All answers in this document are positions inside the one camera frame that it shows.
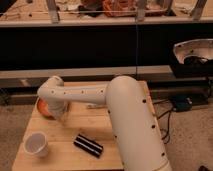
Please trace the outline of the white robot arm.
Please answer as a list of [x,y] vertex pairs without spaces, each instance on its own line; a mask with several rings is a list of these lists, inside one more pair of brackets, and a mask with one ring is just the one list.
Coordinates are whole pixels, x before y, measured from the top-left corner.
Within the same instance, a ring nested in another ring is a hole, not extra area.
[[134,78],[118,76],[105,84],[68,87],[52,76],[37,94],[55,119],[69,101],[106,105],[124,171],[172,171],[157,119]]

